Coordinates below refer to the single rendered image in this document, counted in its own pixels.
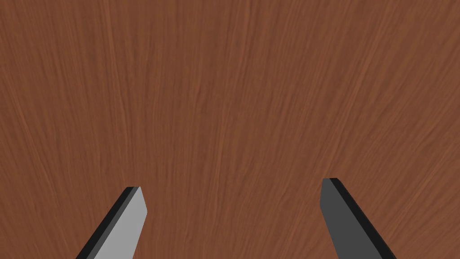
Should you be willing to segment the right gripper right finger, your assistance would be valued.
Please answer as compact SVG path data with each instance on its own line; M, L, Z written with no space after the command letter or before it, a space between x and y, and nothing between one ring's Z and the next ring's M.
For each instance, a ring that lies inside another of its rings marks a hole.
M324 178L320 209L338 259L396 259L338 178Z

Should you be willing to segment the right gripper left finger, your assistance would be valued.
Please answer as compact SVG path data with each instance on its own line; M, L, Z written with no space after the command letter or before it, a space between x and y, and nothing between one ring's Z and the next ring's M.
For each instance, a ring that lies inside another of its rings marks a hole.
M142 189L125 188L75 259L133 259L146 216Z

